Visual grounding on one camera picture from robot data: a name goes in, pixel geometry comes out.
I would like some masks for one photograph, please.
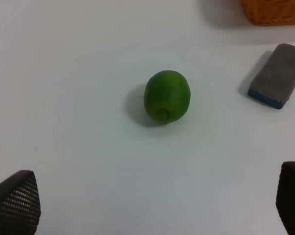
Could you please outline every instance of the orange wicker basket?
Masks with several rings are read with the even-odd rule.
[[[295,24],[295,0],[242,0],[242,4],[253,24]]]

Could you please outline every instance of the white surface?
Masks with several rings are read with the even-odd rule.
[[[295,26],[252,26],[238,0],[0,0],[0,182],[34,170],[38,235],[285,235],[295,90],[280,111],[243,95],[278,43]],[[156,128],[161,70],[192,101]]]

